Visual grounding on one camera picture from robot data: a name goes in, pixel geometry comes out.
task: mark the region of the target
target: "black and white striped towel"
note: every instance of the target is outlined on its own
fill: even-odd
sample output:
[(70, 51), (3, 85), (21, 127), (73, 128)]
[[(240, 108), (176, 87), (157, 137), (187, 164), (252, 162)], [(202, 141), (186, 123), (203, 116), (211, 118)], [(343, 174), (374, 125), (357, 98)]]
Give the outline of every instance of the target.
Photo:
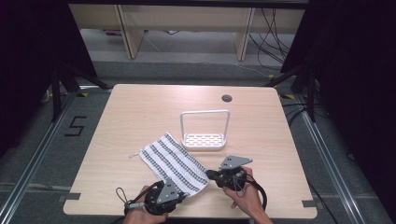
[(171, 178), (179, 191), (191, 197), (209, 183), (206, 169), (170, 133), (142, 148), (140, 158), (161, 180)]

